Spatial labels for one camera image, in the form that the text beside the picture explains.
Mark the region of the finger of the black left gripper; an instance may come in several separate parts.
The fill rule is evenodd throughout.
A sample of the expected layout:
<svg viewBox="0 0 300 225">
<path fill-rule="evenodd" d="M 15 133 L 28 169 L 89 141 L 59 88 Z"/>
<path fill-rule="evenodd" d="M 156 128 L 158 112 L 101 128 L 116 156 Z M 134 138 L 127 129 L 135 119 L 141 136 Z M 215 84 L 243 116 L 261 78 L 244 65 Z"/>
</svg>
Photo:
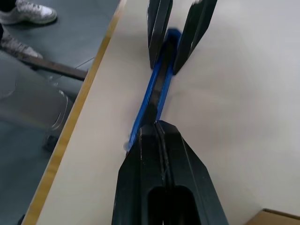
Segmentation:
<svg viewBox="0 0 300 225">
<path fill-rule="evenodd" d="M 147 32 L 151 68 L 154 68 L 159 58 L 172 6 L 172 0 L 149 0 L 147 8 Z"/>
<path fill-rule="evenodd" d="M 200 0 L 191 5 L 173 65 L 174 75 L 180 71 L 204 36 L 209 27 L 216 3 L 217 0 Z"/>
</svg>

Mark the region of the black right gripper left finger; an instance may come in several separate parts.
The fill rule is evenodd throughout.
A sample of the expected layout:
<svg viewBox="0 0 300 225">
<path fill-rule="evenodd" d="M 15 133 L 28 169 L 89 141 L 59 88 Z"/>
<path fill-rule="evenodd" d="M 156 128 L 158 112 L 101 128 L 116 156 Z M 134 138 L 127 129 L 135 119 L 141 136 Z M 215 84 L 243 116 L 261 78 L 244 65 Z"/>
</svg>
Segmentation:
<svg viewBox="0 0 300 225">
<path fill-rule="evenodd" d="M 113 225 L 167 225 L 163 132 L 169 123 L 143 126 L 122 163 L 113 206 Z"/>
</svg>

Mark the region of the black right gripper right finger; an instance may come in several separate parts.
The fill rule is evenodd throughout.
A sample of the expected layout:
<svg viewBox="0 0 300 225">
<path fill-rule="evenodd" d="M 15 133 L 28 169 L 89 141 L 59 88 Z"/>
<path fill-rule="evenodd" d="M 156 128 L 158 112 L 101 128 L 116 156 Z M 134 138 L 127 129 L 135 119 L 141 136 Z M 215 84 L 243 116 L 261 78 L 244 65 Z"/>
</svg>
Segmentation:
<svg viewBox="0 0 300 225">
<path fill-rule="evenodd" d="M 166 166 L 166 225 L 226 225 L 224 210 L 204 163 L 178 129 L 157 121 Z"/>
</svg>

